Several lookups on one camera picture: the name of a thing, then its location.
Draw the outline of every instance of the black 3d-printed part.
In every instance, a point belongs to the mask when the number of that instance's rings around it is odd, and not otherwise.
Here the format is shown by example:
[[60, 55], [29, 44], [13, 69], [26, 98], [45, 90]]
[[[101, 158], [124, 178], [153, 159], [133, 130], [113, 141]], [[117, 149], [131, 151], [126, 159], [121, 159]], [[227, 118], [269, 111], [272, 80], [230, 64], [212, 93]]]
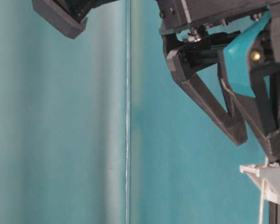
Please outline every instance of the black 3d-printed part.
[[92, 8], [116, 0], [32, 0], [33, 9], [66, 37], [75, 39], [86, 27]]

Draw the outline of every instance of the teal backdrop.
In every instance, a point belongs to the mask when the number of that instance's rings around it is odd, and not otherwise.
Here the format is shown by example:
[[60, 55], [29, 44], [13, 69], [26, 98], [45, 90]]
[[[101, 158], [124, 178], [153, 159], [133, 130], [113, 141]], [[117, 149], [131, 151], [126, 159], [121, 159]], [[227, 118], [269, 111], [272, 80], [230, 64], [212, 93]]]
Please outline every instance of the teal backdrop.
[[125, 12], [73, 41], [0, 0], [0, 224], [124, 223]]
[[[30, 0], [0, 0], [0, 224], [257, 222], [238, 167], [264, 153], [250, 130], [235, 147], [173, 82], [158, 15], [120, 0], [73, 41]], [[222, 102], [216, 67], [199, 74]]]
[[[257, 223], [259, 191], [239, 173], [240, 164], [264, 162], [255, 137], [248, 130], [248, 142], [233, 145], [173, 82], [155, 1], [132, 0], [131, 14], [131, 223]], [[250, 24], [245, 18], [211, 32]], [[199, 75], [223, 102], [216, 66]]]

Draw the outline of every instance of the white plastic clip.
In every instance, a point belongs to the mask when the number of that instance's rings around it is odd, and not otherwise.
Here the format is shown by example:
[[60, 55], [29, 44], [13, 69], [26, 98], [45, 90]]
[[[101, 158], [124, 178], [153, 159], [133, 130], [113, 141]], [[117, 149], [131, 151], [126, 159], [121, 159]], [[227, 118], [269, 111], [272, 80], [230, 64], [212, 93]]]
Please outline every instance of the white plastic clip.
[[241, 173], [246, 173], [261, 190], [265, 181], [264, 199], [280, 205], [280, 165], [278, 163], [264, 165], [240, 165]]

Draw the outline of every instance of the white cable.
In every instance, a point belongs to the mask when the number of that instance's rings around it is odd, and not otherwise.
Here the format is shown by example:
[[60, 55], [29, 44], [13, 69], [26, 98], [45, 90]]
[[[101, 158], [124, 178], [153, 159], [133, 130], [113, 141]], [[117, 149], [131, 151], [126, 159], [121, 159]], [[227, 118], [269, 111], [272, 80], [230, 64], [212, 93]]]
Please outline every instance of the white cable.
[[[266, 162], [264, 167], [268, 166], [268, 158], [266, 157]], [[261, 182], [261, 195], [260, 195], [260, 206], [259, 206], [259, 224], [263, 224], [263, 211], [264, 211], [264, 203], [265, 203], [265, 187], [266, 181], [262, 179]]]

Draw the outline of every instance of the vertical wire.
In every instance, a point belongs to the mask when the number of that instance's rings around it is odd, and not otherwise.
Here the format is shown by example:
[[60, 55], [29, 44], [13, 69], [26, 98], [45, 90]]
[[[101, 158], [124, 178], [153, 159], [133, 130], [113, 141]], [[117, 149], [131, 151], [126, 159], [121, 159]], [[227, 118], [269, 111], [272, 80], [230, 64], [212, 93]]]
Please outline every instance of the vertical wire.
[[126, 224], [130, 223], [131, 186], [131, 0], [126, 0]]
[[[266, 157], [266, 162], [263, 167], [267, 167], [268, 165], [268, 158]], [[263, 211], [264, 211], [264, 204], [265, 204], [265, 187], [266, 181], [263, 178], [261, 181], [261, 195], [260, 195], [260, 205], [259, 205], [259, 224], [263, 224]]]

